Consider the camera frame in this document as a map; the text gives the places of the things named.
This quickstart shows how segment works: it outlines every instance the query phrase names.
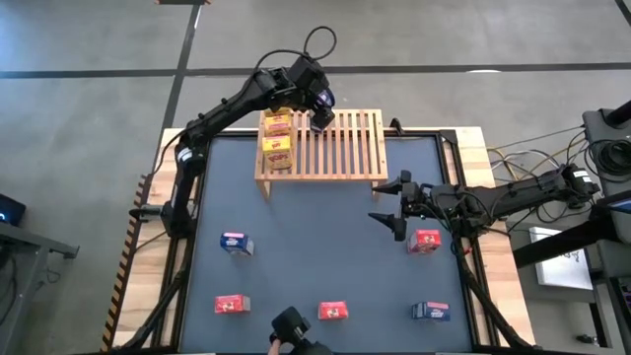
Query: concrete floor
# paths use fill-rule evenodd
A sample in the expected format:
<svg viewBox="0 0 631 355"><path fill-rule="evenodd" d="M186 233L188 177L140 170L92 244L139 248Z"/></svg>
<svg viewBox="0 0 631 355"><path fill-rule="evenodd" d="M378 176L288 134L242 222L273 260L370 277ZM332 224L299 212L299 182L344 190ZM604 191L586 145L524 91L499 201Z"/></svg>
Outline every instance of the concrete floor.
<svg viewBox="0 0 631 355"><path fill-rule="evenodd" d="M3 0L0 72L175 69L190 12L151 0ZM613 0L215 0L202 8L188 67L251 67L268 50L300 49L316 25L338 33L325 65L631 62L631 27ZM327 44L317 36L310 51ZM292 60L279 55L267 64ZM186 78L174 126L232 95L243 80ZM489 146L579 125L584 110L617 107L631 93L626 70L329 80L339 107L381 108L409 126L479 125ZM150 169L172 83L173 77L0 80L0 149L8 152L0 156L0 192L29 206L25 228L81 245L76 260L50 262L62 278L38 292L20 353L98 349L126 210L139 175ZM506 151L552 153L574 134ZM585 305L527 305L540 345L597 351L571 338L589 331L590 320L568 318L567 310L584 315Z"/></svg>

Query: blue box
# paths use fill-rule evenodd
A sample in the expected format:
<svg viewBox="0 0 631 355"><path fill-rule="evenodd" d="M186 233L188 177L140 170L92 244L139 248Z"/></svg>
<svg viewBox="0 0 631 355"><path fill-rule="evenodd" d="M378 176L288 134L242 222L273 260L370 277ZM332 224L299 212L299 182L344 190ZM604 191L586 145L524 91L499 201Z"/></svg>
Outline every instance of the blue box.
<svg viewBox="0 0 631 355"><path fill-rule="evenodd" d="M224 233L221 235L219 245L232 254L254 255L254 242L243 233Z"/></svg>
<svg viewBox="0 0 631 355"><path fill-rule="evenodd" d="M415 320L449 321L450 305L439 302L421 302L412 306L412 318Z"/></svg>

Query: gray table surface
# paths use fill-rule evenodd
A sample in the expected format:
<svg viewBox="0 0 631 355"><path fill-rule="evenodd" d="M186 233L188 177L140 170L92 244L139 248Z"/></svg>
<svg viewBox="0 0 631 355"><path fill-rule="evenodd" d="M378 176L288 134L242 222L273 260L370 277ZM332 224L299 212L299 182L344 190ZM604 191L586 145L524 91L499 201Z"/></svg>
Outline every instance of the gray table surface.
<svg viewBox="0 0 631 355"><path fill-rule="evenodd" d="M335 352L470 350L446 231L432 255L407 254L367 216L396 211L398 197L375 202L367 182L276 182L266 203L253 180L255 150L245 138L220 138L211 147L180 351L266 352L271 321L289 306L311 322L308 339ZM387 139L386 154L390 178L408 169L417 181L442 183L434 138ZM410 219L408 233L415 228L441 229ZM227 231L249 234L254 257L222 250ZM250 296L251 312L216 315L215 297L232 294ZM341 300L349 319L317 320L319 302ZM411 319L421 301L449 303L451 321Z"/></svg>

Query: red box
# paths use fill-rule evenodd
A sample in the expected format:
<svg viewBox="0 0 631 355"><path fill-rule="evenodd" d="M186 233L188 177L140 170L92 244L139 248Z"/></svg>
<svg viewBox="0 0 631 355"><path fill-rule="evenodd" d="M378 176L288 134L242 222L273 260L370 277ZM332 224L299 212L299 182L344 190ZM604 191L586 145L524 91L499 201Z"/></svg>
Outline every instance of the red box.
<svg viewBox="0 0 631 355"><path fill-rule="evenodd" d="M215 313L229 314L249 312L249 297L244 295L230 295L215 297Z"/></svg>
<svg viewBox="0 0 631 355"><path fill-rule="evenodd" d="M348 318L348 308L345 301L320 302L317 309L319 320L344 320Z"/></svg>
<svg viewBox="0 0 631 355"><path fill-rule="evenodd" d="M441 246L438 230L416 230L407 241L407 252L431 253Z"/></svg>

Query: wooden rack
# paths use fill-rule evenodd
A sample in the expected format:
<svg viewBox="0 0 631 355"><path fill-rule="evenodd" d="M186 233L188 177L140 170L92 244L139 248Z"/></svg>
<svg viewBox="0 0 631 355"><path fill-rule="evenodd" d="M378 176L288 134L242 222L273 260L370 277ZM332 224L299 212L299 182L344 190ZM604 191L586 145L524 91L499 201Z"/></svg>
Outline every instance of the wooden rack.
<svg viewBox="0 0 631 355"><path fill-rule="evenodd" d="M254 180L265 200L270 197L274 181L368 181L376 186L387 180L386 140L380 109L336 110L335 119L321 134L311 132L309 117L308 112L293 112L292 167L271 170L263 159L261 113Z"/></svg>

